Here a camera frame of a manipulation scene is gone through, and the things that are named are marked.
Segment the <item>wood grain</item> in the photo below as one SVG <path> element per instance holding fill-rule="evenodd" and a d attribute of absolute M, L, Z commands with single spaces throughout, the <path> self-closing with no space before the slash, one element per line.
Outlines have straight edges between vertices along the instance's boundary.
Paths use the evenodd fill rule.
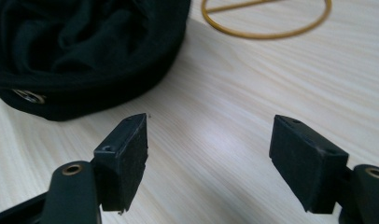
<path fill-rule="evenodd" d="M 350 168 L 379 166 L 379 0 L 335 1 L 322 26 L 275 41 L 214 30 L 203 21 L 200 2 L 192 2 L 170 72 L 127 104 L 50 122 L 0 100 L 0 212 L 46 191 L 60 165 L 89 161 L 122 119 L 147 113 L 144 179 L 130 211 L 103 213 L 104 223 L 337 223 L 338 205 L 332 216 L 304 213 L 274 169 L 268 157 L 273 118 L 305 122 L 350 153 Z M 246 11 L 219 19 L 270 32 L 286 27 L 271 13 L 285 15 L 282 24 L 302 25 L 322 10 L 316 2 L 265 6 L 264 17 Z M 308 16 L 290 12 L 306 6 Z"/>

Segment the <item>light wood surface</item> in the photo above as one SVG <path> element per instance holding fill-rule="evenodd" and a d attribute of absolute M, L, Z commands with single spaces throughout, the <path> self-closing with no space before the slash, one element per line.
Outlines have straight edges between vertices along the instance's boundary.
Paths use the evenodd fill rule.
<path fill-rule="evenodd" d="M 60 165 L 89 161 L 122 119 L 147 113 L 143 181 L 129 212 L 103 213 L 104 223 L 338 223 L 339 205 L 332 216 L 305 213 L 271 163 L 274 115 L 346 150 L 350 168 L 379 166 L 379 0 L 334 1 L 320 27 L 273 41 L 214 30 L 200 4 L 165 79 L 127 104 L 51 122 L 0 100 L 0 212 L 46 191 Z M 274 32 L 322 10 L 322 0 L 293 0 L 214 17 Z"/>

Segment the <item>black hat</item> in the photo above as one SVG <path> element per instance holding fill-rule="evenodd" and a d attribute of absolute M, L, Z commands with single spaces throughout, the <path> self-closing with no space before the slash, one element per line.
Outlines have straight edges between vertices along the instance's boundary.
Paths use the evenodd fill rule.
<path fill-rule="evenodd" d="M 124 103 L 166 74 L 190 0 L 0 0 L 0 98 L 51 120 Z"/>

